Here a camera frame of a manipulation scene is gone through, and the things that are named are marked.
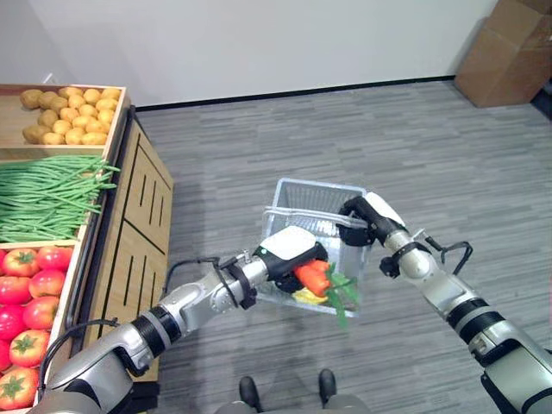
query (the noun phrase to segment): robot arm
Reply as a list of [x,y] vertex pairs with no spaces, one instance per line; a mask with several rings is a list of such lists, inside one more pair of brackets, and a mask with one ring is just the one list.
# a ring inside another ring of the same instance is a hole
[[159,354],[178,339],[234,307],[254,303],[255,286],[278,280],[312,259],[327,259],[314,235],[288,227],[266,238],[254,255],[182,285],[131,323],[102,336],[71,358],[49,381],[40,403],[29,413],[100,414],[126,405],[132,387],[128,371],[144,374]]
[[[382,261],[384,273],[402,274],[467,344],[485,368],[483,386],[503,413],[552,412],[552,359],[546,350],[505,320],[468,284],[444,272],[377,194],[346,202],[341,214],[351,213],[368,224],[364,240],[369,244],[378,240],[391,252],[392,257]],[[346,243],[359,244],[358,237],[346,229],[340,233]]]

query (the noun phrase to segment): cardboard box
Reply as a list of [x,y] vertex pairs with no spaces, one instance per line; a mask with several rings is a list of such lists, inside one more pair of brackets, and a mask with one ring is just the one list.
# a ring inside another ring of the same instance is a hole
[[521,47],[552,45],[552,16],[518,0],[500,0],[486,27]]
[[518,0],[544,15],[552,15],[552,0]]
[[455,77],[476,106],[526,104],[550,78],[552,16],[540,11],[547,4],[550,0],[497,3]]
[[551,75],[552,48],[520,48],[483,28],[455,78],[476,106],[526,104]]

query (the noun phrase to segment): green bean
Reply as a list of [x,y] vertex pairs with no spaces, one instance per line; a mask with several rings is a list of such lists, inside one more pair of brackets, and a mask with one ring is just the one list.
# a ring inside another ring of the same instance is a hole
[[0,242],[74,239],[119,170],[97,156],[63,155],[0,165]]

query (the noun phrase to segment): produce display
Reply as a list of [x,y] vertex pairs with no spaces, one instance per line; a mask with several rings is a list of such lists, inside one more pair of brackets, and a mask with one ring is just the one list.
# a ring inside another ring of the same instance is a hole
[[72,248],[0,249],[0,410],[30,407]]
[[[74,239],[86,213],[100,212],[94,204],[99,192],[116,187],[109,182],[114,171],[105,160],[88,155],[0,164],[0,242]],[[22,258],[8,256],[18,272],[38,271],[32,261],[23,258],[25,266],[18,266],[14,260]]]
[[37,124],[23,129],[29,144],[104,145],[121,91],[116,88],[80,89],[67,86],[43,92],[24,91],[20,100],[28,110],[41,109]]

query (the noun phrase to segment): wooden produce stand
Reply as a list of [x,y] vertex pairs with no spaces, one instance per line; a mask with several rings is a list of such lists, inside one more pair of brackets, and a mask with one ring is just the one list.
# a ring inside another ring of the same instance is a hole
[[[141,128],[125,88],[118,88],[121,96],[105,145],[32,145],[23,140],[22,129],[36,123],[38,112],[22,108],[20,93],[27,89],[57,91],[63,86],[0,85],[0,163],[60,154],[97,154],[121,170],[112,178],[117,188],[100,193],[97,203],[103,206],[101,215],[91,214],[76,240],[0,243],[4,249],[73,246],[50,343],[87,320],[117,317],[121,323],[129,322],[159,300],[166,276],[173,197],[173,179]],[[48,375],[107,331],[90,327],[84,338],[69,341],[57,353]],[[136,397],[129,412],[156,406],[157,373],[156,362],[135,379]]]

